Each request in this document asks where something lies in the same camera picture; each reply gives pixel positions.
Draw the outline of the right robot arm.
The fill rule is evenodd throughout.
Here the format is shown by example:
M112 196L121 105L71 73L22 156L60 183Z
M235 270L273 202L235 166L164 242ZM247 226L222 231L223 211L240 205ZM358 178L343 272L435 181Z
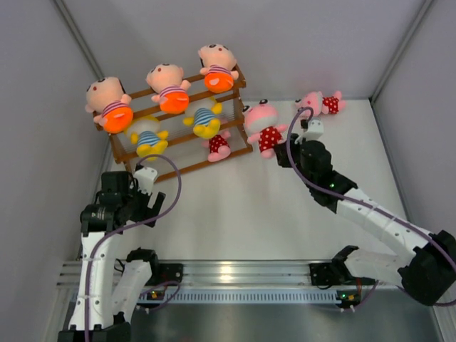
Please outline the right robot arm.
M278 165L293 168L315 202L357 224L392 251L380 254L344 247L332 259L333 276L339 282L382 281L400 287L425 306L442 305L440 298L455 283L455 238L449 232L429 232L381 207L334 170L322 142L283 142L274 152Z

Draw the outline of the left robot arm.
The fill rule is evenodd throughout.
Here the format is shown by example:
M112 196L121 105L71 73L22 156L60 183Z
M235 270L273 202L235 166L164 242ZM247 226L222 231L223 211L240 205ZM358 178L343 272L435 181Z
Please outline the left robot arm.
M130 341L131 318L146 284L161 275L156 253L137 249L128 255L118 284L113 283L115 253L128 222L145 221L154 226L165 195L150 206L157 171L104 172L95 201L81 212L83 247L81 277L76 306L68 327L58 333L59 341Z

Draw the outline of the boy doll orange pants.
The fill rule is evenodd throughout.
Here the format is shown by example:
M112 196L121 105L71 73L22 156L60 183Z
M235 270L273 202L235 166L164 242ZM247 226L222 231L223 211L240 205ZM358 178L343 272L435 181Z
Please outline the boy doll orange pants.
M213 43L198 50L202 67L199 71L204 76L204 85L213 93L224 93L231 90L239 78L234 68L237 60L234 54L224 45Z
M167 114L185 112L190 104L187 91L191 83L184 79L184 71L175 64L161 63L156 65L147 75L146 82L154 91L151 100Z

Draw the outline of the pink pig plush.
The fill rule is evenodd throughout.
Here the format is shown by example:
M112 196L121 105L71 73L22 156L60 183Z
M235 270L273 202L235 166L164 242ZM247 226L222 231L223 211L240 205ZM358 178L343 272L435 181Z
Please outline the pink pig plush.
M312 91L303 98L294 102L295 108L311 107L313 115L335 115L346 108L347 102L343 99L342 92L337 90L331 96L324 96L321 91Z
M247 142L250 145L257 143L261 157L272 159L274 147L283 143L282 134L287 130L287 125L278 124L277 109L267 99L262 99L254 106L245 105L242 114Z
M209 162L218 162L226 159L231 154L231 147L227 141L231 137L231 133L228 129L221 130L213 138L204 140L202 146L209 149L207 160Z

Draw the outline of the yellow striped plush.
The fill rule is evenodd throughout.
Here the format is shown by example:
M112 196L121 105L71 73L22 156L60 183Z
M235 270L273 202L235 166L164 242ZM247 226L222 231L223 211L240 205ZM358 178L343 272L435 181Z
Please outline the yellow striped plush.
M149 156L148 160L154 160L151 155L161 155L168 146L166 130L161 130L160 121L153 115L134 119L124 130L124 134L135 146L138 157Z
M182 122L192 127L192 132L197 137L208 140L219 132L221 112L222 104L214 97L204 98L188 105Z

